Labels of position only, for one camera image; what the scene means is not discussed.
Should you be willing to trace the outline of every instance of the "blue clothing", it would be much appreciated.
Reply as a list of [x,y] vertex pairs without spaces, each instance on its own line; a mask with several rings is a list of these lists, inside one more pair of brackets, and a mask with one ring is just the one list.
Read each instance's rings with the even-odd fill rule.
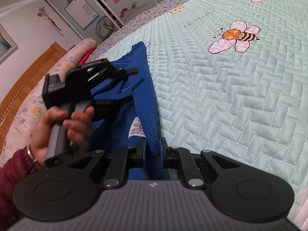
[[124,105],[117,116],[93,123],[90,150],[103,149],[106,153],[113,153],[117,147],[137,146],[140,137],[128,138],[128,133],[135,117],[139,117],[147,139],[144,154],[145,169],[130,169],[129,179],[161,179],[167,172],[162,169],[158,107],[144,43],[133,45],[129,53],[119,60],[112,61],[111,64],[116,68],[138,68],[139,72],[129,76],[112,90],[100,93],[110,82],[105,80],[91,90],[93,97],[120,99],[133,95],[133,101]]

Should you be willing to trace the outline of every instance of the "picture frame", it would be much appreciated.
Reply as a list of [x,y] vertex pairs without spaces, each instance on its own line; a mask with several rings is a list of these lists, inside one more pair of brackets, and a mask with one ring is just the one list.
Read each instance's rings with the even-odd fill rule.
[[16,42],[14,42],[14,40],[0,24],[0,64],[17,48],[18,45]]

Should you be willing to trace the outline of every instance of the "floral pillow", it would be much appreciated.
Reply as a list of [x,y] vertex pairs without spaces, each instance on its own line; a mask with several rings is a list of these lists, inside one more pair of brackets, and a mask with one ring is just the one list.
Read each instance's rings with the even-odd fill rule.
[[[97,46],[93,39],[85,39],[72,48],[50,70],[49,74],[59,74],[60,80],[64,81],[65,73],[78,64],[78,61]],[[21,104],[12,125],[7,133],[0,155],[0,166],[9,160],[13,154],[30,143],[32,132],[40,116],[47,110],[42,99],[42,90],[45,77],[30,92]]]

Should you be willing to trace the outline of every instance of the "bracelet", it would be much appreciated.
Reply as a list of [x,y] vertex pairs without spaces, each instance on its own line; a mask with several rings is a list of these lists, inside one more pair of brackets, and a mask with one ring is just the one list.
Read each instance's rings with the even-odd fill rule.
[[31,154],[31,152],[30,152],[30,144],[31,144],[31,141],[30,141],[30,143],[28,144],[28,146],[27,146],[27,152],[28,152],[28,155],[29,155],[29,157],[30,157],[30,159],[33,161],[33,162],[36,162],[36,158]]

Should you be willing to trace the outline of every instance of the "maroon sleeve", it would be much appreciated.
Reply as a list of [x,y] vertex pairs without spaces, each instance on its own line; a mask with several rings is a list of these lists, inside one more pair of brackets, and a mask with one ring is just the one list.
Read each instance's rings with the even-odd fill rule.
[[36,169],[27,148],[18,150],[0,170],[0,230],[6,230],[20,218],[13,203],[13,191],[24,178],[35,174]]

